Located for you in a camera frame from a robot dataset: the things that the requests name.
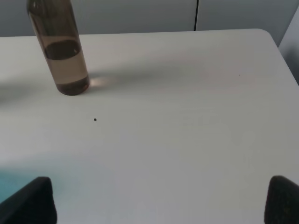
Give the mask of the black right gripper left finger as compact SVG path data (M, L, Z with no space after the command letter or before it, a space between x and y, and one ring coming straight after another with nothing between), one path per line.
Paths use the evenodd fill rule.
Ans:
M51 179L37 177L0 203L2 224L56 224Z

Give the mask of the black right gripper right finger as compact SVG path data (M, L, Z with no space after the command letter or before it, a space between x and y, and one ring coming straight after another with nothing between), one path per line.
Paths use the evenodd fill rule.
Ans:
M299 186L284 176L271 178L265 211L266 224L297 224L299 222Z

